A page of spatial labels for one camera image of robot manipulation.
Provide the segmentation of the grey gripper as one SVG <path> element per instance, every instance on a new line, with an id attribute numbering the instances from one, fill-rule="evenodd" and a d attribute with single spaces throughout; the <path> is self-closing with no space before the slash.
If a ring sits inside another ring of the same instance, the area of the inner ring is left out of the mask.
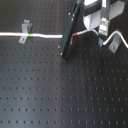
<path id="1" fill-rule="evenodd" d="M 60 55 L 65 58 L 68 52 L 70 40 L 73 34 L 73 28 L 77 22 L 80 12 L 81 0 L 74 0 L 71 12 L 68 14 L 67 24 L 60 43 Z M 83 23 L 88 30 L 96 27 L 99 28 L 99 34 L 103 36 L 108 35 L 108 28 L 110 20 L 123 13 L 124 3 L 117 0 L 102 0 L 102 6 L 98 11 L 95 11 L 83 17 Z"/>

